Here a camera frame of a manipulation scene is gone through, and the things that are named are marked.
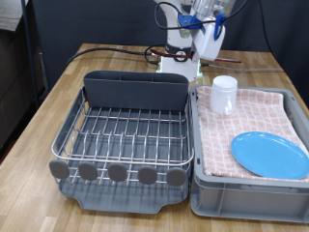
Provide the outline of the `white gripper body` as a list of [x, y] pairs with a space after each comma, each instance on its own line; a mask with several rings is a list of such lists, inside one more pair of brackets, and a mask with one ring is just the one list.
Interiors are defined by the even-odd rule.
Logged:
[[214, 35], [214, 22], [192, 31], [192, 48], [198, 52], [200, 59], [214, 61], [217, 58], [225, 37], [225, 27], [222, 26], [221, 34], [217, 39]]

